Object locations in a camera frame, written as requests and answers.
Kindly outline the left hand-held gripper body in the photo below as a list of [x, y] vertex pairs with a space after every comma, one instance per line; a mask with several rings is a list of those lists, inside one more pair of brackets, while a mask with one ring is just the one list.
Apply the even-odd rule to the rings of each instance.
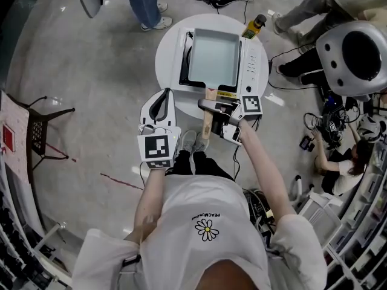
[[173, 166], [181, 129], [177, 126], [140, 124], [137, 136], [141, 161], [150, 170], [168, 169]]

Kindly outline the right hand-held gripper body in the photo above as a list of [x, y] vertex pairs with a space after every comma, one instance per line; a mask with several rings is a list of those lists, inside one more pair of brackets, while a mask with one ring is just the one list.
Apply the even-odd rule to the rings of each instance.
[[258, 96], [242, 96], [231, 103], [216, 101], [211, 131], [220, 138], [240, 146], [240, 121], [255, 121], [261, 116], [262, 106]]

